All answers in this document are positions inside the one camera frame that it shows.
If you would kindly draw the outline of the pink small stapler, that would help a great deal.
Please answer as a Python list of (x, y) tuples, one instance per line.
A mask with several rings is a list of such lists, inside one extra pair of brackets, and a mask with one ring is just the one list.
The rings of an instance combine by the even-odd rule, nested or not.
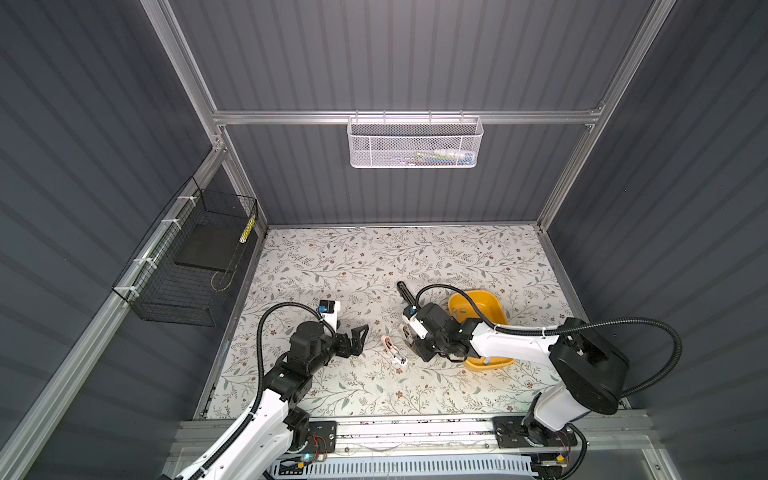
[(384, 347), (384, 351), (387, 357), (391, 360), (392, 364), (398, 368), (404, 368), (407, 365), (407, 359), (394, 345), (392, 339), (387, 335), (383, 335), (381, 337), (381, 341)]

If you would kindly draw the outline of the black stapler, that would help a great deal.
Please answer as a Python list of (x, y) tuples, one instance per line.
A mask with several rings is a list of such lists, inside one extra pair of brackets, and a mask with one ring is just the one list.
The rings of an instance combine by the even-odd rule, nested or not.
[(415, 295), (410, 291), (404, 281), (398, 281), (396, 283), (396, 289), (401, 298), (406, 302), (408, 309), (419, 309), (419, 304), (415, 298)]

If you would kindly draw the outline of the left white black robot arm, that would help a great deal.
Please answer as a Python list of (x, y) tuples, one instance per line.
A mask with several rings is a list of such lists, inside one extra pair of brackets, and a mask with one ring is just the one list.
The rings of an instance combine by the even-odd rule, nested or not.
[(363, 352), (369, 327), (339, 333), (319, 321), (301, 323), (289, 350), (263, 378), (254, 401), (178, 479), (257, 479), (309, 436), (309, 414), (297, 404), (311, 390), (313, 374), (339, 356)]

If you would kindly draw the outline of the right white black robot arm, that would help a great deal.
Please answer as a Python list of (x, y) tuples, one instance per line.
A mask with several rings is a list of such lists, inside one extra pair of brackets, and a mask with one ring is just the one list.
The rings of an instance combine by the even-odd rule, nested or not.
[(619, 409), (629, 360), (597, 333), (597, 325), (568, 318), (558, 326), (509, 328), (475, 312), (460, 321), (435, 303), (404, 310), (411, 348), (428, 362), (504, 358), (554, 369), (559, 381), (537, 394), (525, 427), (562, 430), (590, 412)]

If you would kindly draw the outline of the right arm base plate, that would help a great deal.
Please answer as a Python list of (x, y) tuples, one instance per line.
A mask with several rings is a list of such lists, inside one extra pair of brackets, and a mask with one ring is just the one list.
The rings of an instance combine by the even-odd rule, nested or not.
[(500, 448), (565, 447), (578, 444), (570, 427), (551, 431), (523, 415), (502, 415), (491, 419), (492, 430)]

